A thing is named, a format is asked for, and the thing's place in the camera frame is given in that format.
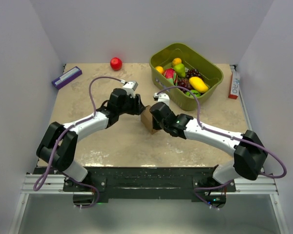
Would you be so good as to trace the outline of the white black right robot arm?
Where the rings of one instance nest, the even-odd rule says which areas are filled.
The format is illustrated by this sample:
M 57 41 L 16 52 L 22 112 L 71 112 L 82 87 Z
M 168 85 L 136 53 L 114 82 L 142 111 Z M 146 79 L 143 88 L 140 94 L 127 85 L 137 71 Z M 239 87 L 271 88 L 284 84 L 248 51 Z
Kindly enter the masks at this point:
M 156 127 L 172 137 L 196 140 L 232 156 L 231 161 L 214 168 L 208 179 L 208 187 L 212 191 L 220 191 L 225 183 L 239 177 L 257 180 L 268 154 L 263 150 L 263 144 L 255 132 L 230 132 L 201 123 L 186 114 L 176 115 L 163 102 L 152 105 L 150 113 Z

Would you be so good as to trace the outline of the brown cardboard paper box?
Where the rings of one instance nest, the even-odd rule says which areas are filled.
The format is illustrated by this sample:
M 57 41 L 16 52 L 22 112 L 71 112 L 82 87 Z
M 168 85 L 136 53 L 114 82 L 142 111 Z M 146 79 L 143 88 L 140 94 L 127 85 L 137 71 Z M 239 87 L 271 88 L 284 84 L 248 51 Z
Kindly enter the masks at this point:
M 155 130 L 153 128 L 153 116 L 150 112 L 150 108 L 150 105 L 146 106 L 145 110 L 143 110 L 140 115 L 140 120 L 142 124 L 145 126 L 145 128 L 148 130 L 148 132 L 153 135 L 157 133 L 158 130 Z

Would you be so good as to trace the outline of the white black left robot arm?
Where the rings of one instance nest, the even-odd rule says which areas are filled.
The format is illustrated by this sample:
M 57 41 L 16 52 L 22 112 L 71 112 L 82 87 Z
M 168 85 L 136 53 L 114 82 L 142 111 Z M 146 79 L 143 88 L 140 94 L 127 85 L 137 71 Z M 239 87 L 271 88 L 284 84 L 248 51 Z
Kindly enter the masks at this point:
M 104 101 L 95 114 L 72 123 L 53 122 L 47 128 L 36 155 L 74 180 L 80 191 L 91 187 L 88 170 L 75 159 L 77 143 L 89 135 L 107 129 L 119 120 L 122 114 L 139 116 L 145 110 L 139 94 L 129 94 L 124 88 L 116 88 Z

